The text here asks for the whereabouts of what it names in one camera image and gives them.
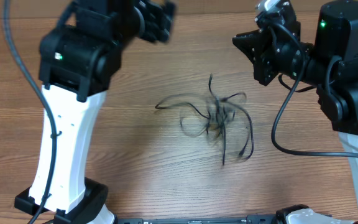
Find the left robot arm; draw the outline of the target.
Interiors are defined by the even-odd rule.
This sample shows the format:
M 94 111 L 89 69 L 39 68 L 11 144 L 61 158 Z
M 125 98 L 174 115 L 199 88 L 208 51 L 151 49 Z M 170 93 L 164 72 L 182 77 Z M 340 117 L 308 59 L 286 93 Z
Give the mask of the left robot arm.
M 14 206 L 36 220 L 54 223 L 116 223 L 105 204 L 108 187 L 85 176 L 98 113 L 122 53 L 135 38 L 166 42 L 176 13 L 171 1 L 72 1 L 40 42 L 36 85 L 18 54 L 4 2 L 3 28 L 14 60 L 44 106 L 40 157 L 32 185 Z

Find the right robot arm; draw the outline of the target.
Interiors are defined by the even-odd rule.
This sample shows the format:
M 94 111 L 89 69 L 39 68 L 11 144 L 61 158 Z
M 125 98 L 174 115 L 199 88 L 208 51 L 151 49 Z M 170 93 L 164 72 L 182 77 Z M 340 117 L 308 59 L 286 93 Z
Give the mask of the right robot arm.
M 288 76 L 316 90 L 321 111 L 343 146 L 325 157 L 346 157 L 358 207 L 358 1 L 322 5 L 314 43 L 300 40 L 301 24 L 290 1 L 261 1 L 257 29 L 233 44 L 250 60 L 261 85 Z

